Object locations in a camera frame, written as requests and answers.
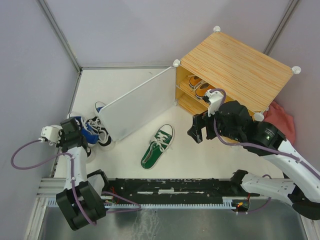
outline wooden top panel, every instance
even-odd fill
[[[223,32],[214,32],[181,65],[253,112],[264,111],[293,75],[289,66]]]

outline shoelace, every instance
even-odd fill
[[[101,125],[101,121],[100,119],[97,117],[95,120],[89,119],[89,121],[87,122],[92,128],[96,129],[98,131],[99,134],[99,140],[103,143],[106,143],[109,140],[109,134],[106,131],[102,131],[102,127]]]
[[[194,89],[192,90],[192,91],[197,91],[197,89],[198,88],[200,88],[200,86],[202,85],[202,84],[204,84],[205,83],[205,81],[204,80],[201,80],[200,82],[198,82],[195,86],[194,86]]]
[[[81,119],[82,127],[83,127],[85,130],[87,130],[89,133],[93,133],[93,132],[91,131],[91,129],[89,129],[88,126],[87,126],[87,124],[86,124],[87,118],[84,117],[84,116],[82,116],[82,117],[80,117],[80,119]]]
[[[152,137],[151,141],[154,142],[155,145],[159,146],[161,152],[164,152],[165,149],[162,145],[168,146],[168,144],[164,142],[167,138],[167,135],[164,135],[163,133],[159,132],[156,137]]]

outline shoe cabinet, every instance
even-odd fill
[[[196,75],[224,89],[226,101],[237,100],[251,116],[263,113],[299,67],[292,69],[216,29],[180,60],[176,69],[178,104],[193,115],[208,108],[189,87],[188,76]]]
[[[299,72],[299,67],[290,68],[215,27],[209,37],[181,60],[175,60],[172,67],[108,104],[99,117],[112,139],[120,141],[174,103],[192,115],[200,114],[208,104],[196,98],[189,87],[188,76],[195,75],[224,89],[226,101],[238,101],[262,121],[262,113]]]

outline wooden shoe rack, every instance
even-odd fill
[[[223,32],[214,32],[185,55],[176,69],[176,99],[194,115],[207,110],[208,104],[196,98],[189,75],[224,89],[227,102],[237,100],[253,115],[266,110],[293,71]]]

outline white cabinet door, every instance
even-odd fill
[[[111,102],[99,118],[114,141],[120,141],[171,107],[176,98],[176,69],[169,67]]]

